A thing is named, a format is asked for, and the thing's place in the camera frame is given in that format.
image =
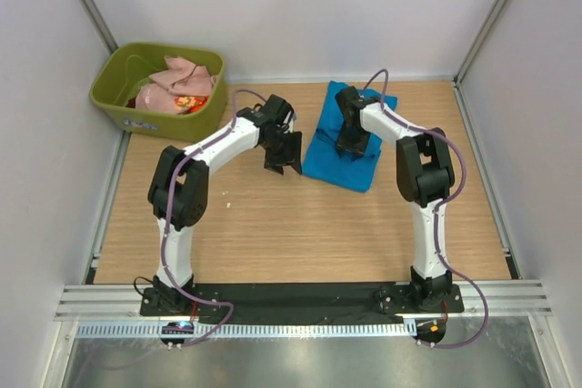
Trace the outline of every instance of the wooden table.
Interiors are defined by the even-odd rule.
[[[250,85],[284,97],[296,109],[305,153],[321,111],[326,84]],[[467,159],[467,187],[447,208],[447,253],[475,279],[509,273],[479,172],[449,82],[393,83],[397,111],[426,127],[442,127]],[[253,105],[240,96],[238,107]],[[221,125],[231,118],[225,111]],[[151,277],[159,236],[147,190],[162,149],[185,144],[131,137],[95,282],[130,284]],[[406,280],[414,257],[410,208],[396,188],[395,153],[388,147],[366,194],[286,170],[263,170],[260,147],[239,155],[210,183],[206,214],[195,229],[193,266],[202,283],[351,282]],[[460,169],[454,160],[459,179]]]

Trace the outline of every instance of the blue cloth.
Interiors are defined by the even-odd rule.
[[[319,123],[303,162],[303,174],[343,186],[349,190],[365,193],[370,189],[374,179],[382,140],[373,134],[370,135],[366,153],[356,160],[353,160],[351,154],[339,156],[336,152],[336,140],[344,122],[344,117],[337,106],[336,94],[346,87],[348,87],[347,84],[334,81],[330,82],[327,87],[326,100],[319,117]],[[379,97],[380,93],[368,89],[365,90],[364,96]],[[394,96],[386,96],[385,103],[391,109],[396,109],[396,102],[397,99]]]

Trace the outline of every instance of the laundry basket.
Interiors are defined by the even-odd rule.
[[[126,107],[142,85],[152,82],[149,75],[167,69],[164,57],[168,55],[204,65],[216,76],[205,105],[192,114],[164,114]],[[225,62],[220,55],[206,50],[149,43],[124,45],[113,53],[96,78],[91,99],[127,132],[196,143],[217,129],[225,111]]]

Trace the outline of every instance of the pink cloth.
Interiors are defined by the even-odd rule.
[[[153,84],[142,86],[135,99],[135,109],[158,113],[182,114],[189,108],[176,104],[179,96],[206,97],[212,93],[216,78],[203,65],[180,56],[166,56],[168,70],[150,75]]]

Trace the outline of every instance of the robotic arm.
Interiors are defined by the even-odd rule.
[[[411,266],[410,292],[419,309],[438,307],[451,293],[452,274],[437,255],[435,245],[435,207],[450,195],[455,183],[447,145],[425,128],[409,123],[385,109],[377,98],[362,97],[354,86],[336,95],[344,123],[336,141],[336,150],[362,156],[370,133],[396,149],[396,183],[404,199],[410,202],[415,230],[415,259]],[[440,129],[433,131],[444,135]],[[430,158],[422,163],[420,155]],[[446,260],[445,206],[438,209],[438,245]]]
[[[283,174],[283,167],[290,165],[301,174],[301,133],[293,131],[294,120],[293,107],[281,97],[271,95],[264,105],[238,111],[231,124],[203,142],[183,150],[169,146],[162,152],[147,198],[154,206],[160,239],[164,241],[172,174],[178,163],[198,151],[180,173],[186,176],[184,182],[176,182],[170,231],[166,238],[166,265],[180,287],[191,288],[194,282],[190,263],[192,239],[195,224],[206,210],[210,176],[237,155],[258,145],[266,151],[266,169]],[[163,260],[154,276],[153,286],[154,298],[148,299],[155,300],[151,302],[153,306],[179,313],[190,304],[176,292]]]

